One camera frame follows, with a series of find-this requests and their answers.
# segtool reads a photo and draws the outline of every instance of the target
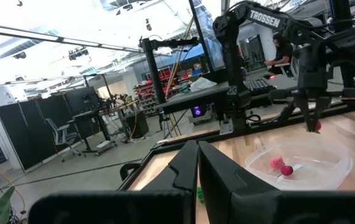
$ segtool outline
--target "keyboard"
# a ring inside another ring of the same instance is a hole
[[[246,80],[244,81],[244,85],[251,91],[252,96],[266,94],[275,89],[275,87],[269,85],[267,79],[263,77],[255,80]]]

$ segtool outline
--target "green plant leaf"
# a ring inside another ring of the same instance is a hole
[[[7,224],[10,217],[11,204],[10,198],[14,193],[15,186],[10,186],[0,197],[0,224]]]

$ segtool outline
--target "green object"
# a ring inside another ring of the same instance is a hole
[[[196,196],[198,197],[200,203],[204,203],[205,202],[205,200],[203,198],[203,193],[202,193],[202,188],[201,187],[198,187],[196,189]]]
[[[10,186],[0,197],[0,224],[7,224],[11,212],[10,198],[14,193],[15,186]]]

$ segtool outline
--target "purple light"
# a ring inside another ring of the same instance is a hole
[[[194,106],[194,113],[196,116],[202,115],[202,111],[199,106]]]

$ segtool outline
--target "office chair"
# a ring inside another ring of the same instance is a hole
[[[295,64],[298,63],[298,59],[296,59],[293,54],[292,58],[290,60],[290,63],[283,63],[279,65],[274,65],[274,67],[281,68],[282,74],[276,74],[276,75],[286,75],[289,78],[295,78],[296,76],[296,69],[295,69]]]
[[[75,138],[79,137],[78,133],[67,133],[67,129],[68,127],[70,126],[69,124],[67,125],[64,125],[64,126],[61,126],[61,127],[57,127],[55,125],[55,123],[53,122],[52,119],[50,118],[46,118],[45,119],[48,124],[52,127],[53,129],[53,137],[54,137],[54,144],[56,146],[60,146],[60,145],[63,145],[63,144],[67,144],[70,148],[70,150],[66,153],[64,153],[61,161],[64,162],[65,161],[65,158],[72,154],[73,156],[75,154],[78,154],[78,156],[80,156],[80,152],[74,148],[71,147],[71,144],[74,142]]]

